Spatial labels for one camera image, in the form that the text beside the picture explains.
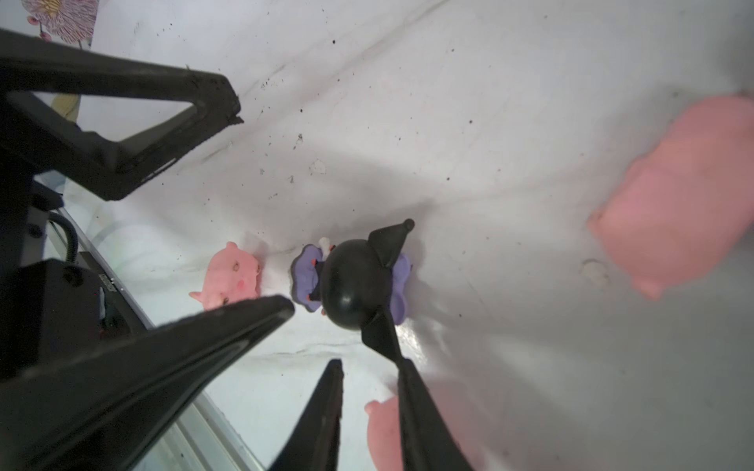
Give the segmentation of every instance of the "floral pattern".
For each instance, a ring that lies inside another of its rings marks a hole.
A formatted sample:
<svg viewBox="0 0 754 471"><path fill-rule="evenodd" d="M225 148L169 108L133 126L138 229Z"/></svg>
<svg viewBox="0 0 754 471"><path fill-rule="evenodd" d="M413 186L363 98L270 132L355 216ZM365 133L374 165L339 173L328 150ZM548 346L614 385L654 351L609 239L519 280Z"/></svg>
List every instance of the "floral pattern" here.
<svg viewBox="0 0 754 471"><path fill-rule="evenodd" d="M26 20L39 25L39 37L45 41L55 35L68 44L81 46L94 34L99 0L21 0L21 4L31 14Z"/></svg>

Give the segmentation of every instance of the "pink pig figure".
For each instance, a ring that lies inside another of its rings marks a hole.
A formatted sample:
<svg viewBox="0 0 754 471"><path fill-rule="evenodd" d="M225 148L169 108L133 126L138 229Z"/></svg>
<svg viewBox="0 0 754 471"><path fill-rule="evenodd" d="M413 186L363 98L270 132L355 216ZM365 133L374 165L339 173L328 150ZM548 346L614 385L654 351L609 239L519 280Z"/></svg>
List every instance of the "pink pig figure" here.
<svg viewBox="0 0 754 471"><path fill-rule="evenodd" d="M199 301L204 310L217 309L244 299L256 299L259 297L256 291L259 270L259 262L253 255L228 242L210 260L201 292L192 291L188 295Z"/></svg>
<svg viewBox="0 0 754 471"><path fill-rule="evenodd" d="M754 101L717 96L687 109L588 225L656 301L712 270L753 222Z"/></svg>
<svg viewBox="0 0 754 471"><path fill-rule="evenodd" d="M454 407L447 394L432 394L440 416L466 461L476 471L483 471L486 459L479 444L478 434L468 423L463 411ZM371 401L364 407L369 415L366 426L366 444L377 471L403 471L403 449L400 444L400 416L398 397L385 402Z"/></svg>

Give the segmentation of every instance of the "pink stuffed toy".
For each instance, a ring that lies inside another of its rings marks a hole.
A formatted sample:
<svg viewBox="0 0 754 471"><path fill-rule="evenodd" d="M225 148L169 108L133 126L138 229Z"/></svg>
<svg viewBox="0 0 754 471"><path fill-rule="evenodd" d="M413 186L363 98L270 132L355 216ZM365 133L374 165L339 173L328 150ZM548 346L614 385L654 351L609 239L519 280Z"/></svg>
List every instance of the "pink stuffed toy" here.
<svg viewBox="0 0 754 471"><path fill-rule="evenodd" d="M644 296L702 277L754 222L754 101L686 110L588 223Z"/></svg>
<svg viewBox="0 0 754 471"><path fill-rule="evenodd" d="M204 310L217 309L244 299L256 299L259 297L256 291L257 275L259 262L256 258L239 249L235 243L228 242L210 260L201 292L193 291L188 295L199 301Z"/></svg>
<svg viewBox="0 0 754 471"><path fill-rule="evenodd" d="M460 407L447 391L432 393L440 416L443 418L453 441L476 471L485 468L486 460L478 433L470 423L469 414ZM369 415L366 427L366 443L377 471L403 471L403 449L400 445L400 418L398 398L393 396L385 402L371 401L364 407Z"/></svg>

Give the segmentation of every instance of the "black cable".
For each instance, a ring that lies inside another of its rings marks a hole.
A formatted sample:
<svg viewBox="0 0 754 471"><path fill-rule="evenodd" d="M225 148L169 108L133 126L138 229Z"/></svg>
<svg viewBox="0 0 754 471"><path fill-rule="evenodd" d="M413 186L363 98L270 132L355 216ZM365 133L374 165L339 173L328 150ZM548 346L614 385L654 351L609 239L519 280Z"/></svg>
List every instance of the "black cable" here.
<svg viewBox="0 0 754 471"><path fill-rule="evenodd" d="M71 222L58 213L50 213L48 216L50 222L57 224L63 232L66 233L66 242L68 249L66 251L66 261L76 263L76 254L78 253L78 236Z"/></svg>

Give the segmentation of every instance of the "dirt speck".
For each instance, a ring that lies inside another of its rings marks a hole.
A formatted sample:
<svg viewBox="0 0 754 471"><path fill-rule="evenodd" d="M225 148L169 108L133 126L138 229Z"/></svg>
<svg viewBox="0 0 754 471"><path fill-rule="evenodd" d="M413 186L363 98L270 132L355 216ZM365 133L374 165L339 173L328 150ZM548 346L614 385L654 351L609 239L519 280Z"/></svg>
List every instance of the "dirt speck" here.
<svg viewBox="0 0 754 471"><path fill-rule="evenodd" d="M605 291L610 287L610 276L608 276L608 268L599 260L590 258L584 260L581 263L581 268L578 271L582 277L591 281L594 286Z"/></svg>
<svg viewBox="0 0 754 471"><path fill-rule="evenodd" d="M325 167L325 163L321 161L320 159L315 160L311 163L309 166L309 171L312 173L327 173L327 167Z"/></svg>

